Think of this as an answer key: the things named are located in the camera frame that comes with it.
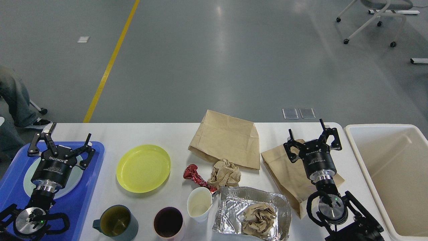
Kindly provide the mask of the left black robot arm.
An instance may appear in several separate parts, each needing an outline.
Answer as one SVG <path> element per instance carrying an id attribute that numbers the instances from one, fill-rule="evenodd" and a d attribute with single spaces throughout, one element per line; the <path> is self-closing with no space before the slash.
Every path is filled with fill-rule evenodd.
<path id="1" fill-rule="evenodd" d="M 69 217 L 65 213 L 51 214 L 49 209 L 55 204 L 55 194 L 66 187 L 72 169 L 78 166 L 85 170 L 89 166 L 95 154 L 90 137 L 89 133 L 83 146 L 71 149 L 56 145 L 50 132 L 34 135 L 27 155 L 41 157 L 31 178 L 36 187 L 24 209 L 11 204 L 1 211 L 1 232 L 6 232 L 12 223 L 15 235 L 39 241 L 44 235 L 58 235 L 69 230 Z"/>

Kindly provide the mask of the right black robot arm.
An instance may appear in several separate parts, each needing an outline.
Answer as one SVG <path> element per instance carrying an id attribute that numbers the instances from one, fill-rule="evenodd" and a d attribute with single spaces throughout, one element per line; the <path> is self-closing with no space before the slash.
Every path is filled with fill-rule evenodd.
<path id="1" fill-rule="evenodd" d="M 309 218 L 329 233 L 326 241 L 383 241 L 381 224 L 346 191 L 341 195 L 333 177 L 337 174 L 331 151 L 342 149 L 336 128 L 327 128 L 320 119 L 322 133 L 317 139 L 300 143 L 289 129 L 289 140 L 283 144 L 288 159 L 302 160 L 306 177 L 316 187 L 307 199 Z"/>

